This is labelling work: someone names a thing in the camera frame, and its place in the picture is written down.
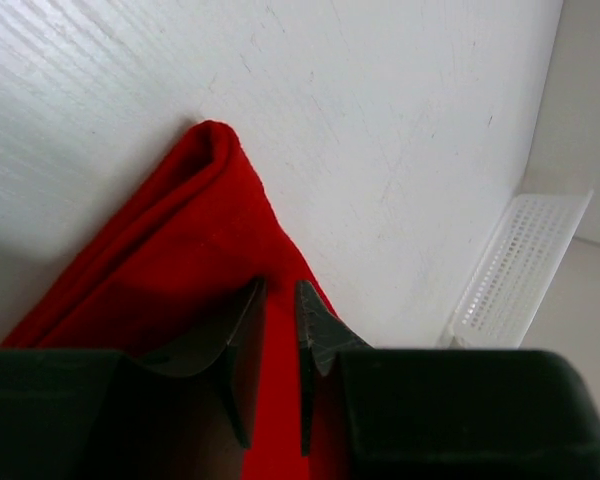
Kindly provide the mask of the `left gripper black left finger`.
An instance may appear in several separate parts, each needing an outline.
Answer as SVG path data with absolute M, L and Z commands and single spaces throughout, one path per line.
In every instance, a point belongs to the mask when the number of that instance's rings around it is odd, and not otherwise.
M 266 284 L 177 340 L 0 350 L 0 479 L 237 479 L 253 442 Z

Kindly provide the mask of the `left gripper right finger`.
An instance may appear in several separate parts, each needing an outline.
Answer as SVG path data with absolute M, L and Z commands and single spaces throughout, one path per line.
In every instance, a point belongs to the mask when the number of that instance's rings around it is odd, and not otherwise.
M 376 349 L 300 281 L 301 449 L 314 479 L 600 479 L 600 415 L 545 350 Z

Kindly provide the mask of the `red t shirt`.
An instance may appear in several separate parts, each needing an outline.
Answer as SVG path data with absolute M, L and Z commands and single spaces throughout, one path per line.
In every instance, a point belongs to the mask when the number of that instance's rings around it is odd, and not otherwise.
M 278 223 L 235 131 L 189 129 L 7 335 L 7 348 L 101 347 L 133 356 L 184 334 L 214 301 L 267 283 L 255 442 L 247 479 L 343 479 L 328 446 L 301 453 L 295 286 L 313 273 Z

